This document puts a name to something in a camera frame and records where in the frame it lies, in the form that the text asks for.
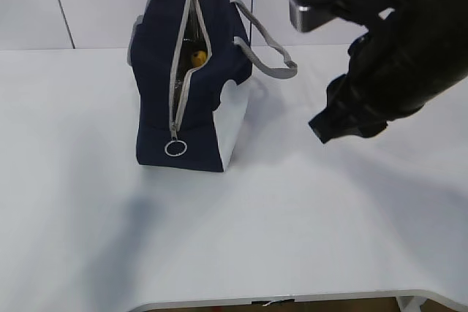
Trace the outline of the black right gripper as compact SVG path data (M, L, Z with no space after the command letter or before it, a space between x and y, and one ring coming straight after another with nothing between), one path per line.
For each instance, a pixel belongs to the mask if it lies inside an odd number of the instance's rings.
M390 121L426 104L426 44L421 39L365 34L348 49L348 72L326 89L325 108L309 121L321 143L370 138Z

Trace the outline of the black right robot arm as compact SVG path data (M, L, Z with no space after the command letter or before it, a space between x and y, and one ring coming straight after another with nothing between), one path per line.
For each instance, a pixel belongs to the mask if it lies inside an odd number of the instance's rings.
M467 0L301 1L367 29L309 122L321 142L373 137L467 76Z

